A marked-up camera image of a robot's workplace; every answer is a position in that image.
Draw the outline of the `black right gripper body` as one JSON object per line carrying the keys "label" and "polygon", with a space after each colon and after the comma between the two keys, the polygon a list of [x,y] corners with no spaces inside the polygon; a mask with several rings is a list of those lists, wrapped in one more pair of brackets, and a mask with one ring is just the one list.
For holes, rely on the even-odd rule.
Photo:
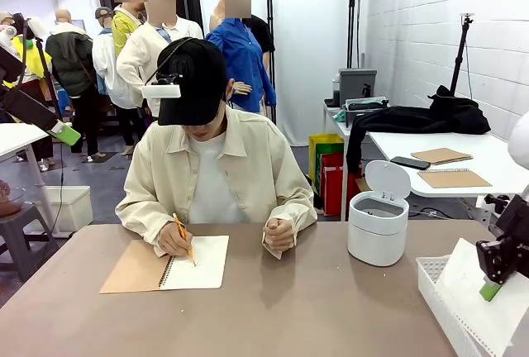
{"label": "black right gripper body", "polygon": [[498,219],[499,240],[508,239],[528,245],[528,202],[515,195]]}

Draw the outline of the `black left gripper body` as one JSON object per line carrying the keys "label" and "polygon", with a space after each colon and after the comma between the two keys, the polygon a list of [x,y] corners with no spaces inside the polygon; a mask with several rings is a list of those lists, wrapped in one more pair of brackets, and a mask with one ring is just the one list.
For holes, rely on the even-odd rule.
{"label": "black left gripper body", "polygon": [[20,83],[25,73],[25,64],[15,55],[0,47],[1,83]]}

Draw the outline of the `person's right hand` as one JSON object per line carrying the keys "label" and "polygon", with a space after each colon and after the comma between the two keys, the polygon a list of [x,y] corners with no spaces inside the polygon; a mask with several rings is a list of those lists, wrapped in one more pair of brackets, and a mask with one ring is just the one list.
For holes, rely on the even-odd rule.
{"label": "person's right hand", "polygon": [[168,255],[171,256],[189,256],[192,249],[193,235],[185,227],[183,236],[180,234],[179,226],[176,222],[165,224],[158,234],[158,246]]}

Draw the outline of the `person's left hand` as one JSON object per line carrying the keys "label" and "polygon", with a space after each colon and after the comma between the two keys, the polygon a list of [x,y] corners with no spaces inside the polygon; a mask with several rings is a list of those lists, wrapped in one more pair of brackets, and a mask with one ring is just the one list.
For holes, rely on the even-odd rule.
{"label": "person's left hand", "polygon": [[264,245],[274,253],[282,253],[294,247],[293,222],[271,218],[264,226]]}

